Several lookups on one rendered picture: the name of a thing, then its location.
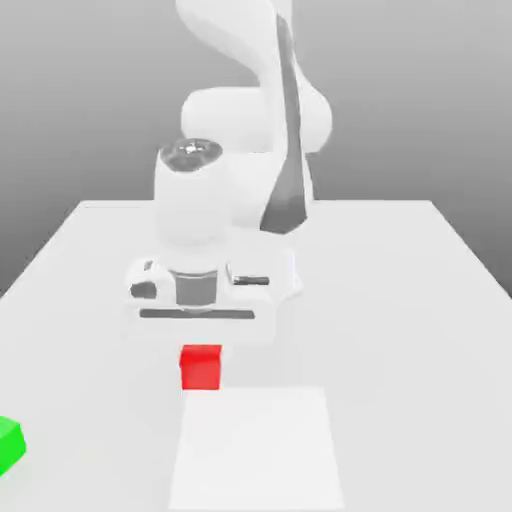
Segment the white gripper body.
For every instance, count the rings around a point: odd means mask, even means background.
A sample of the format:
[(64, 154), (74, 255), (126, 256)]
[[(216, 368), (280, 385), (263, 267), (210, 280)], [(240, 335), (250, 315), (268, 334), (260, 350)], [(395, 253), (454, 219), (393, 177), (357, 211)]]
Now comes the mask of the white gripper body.
[(276, 336), (277, 311), (278, 308), (269, 302), (212, 309), (137, 302), (123, 306), (122, 328), (130, 340), (176, 347), (269, 345)]

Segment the small red cube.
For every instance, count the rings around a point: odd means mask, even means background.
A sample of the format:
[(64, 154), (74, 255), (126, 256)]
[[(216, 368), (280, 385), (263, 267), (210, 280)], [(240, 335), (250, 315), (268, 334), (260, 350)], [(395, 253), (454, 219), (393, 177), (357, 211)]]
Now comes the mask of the small red cube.
[(182, 389), (218, 390), (221, 356), (221, 345), (184, 345), (179, 361)]

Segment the small green cube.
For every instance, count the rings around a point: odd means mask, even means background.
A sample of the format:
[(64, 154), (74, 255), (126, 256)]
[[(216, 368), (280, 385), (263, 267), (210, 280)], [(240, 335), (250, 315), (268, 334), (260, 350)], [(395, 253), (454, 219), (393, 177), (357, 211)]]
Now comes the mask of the small green cube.
[(7, 473), (26, 452), (26, 442), (19, 422), (0, 416), (0, 476)]

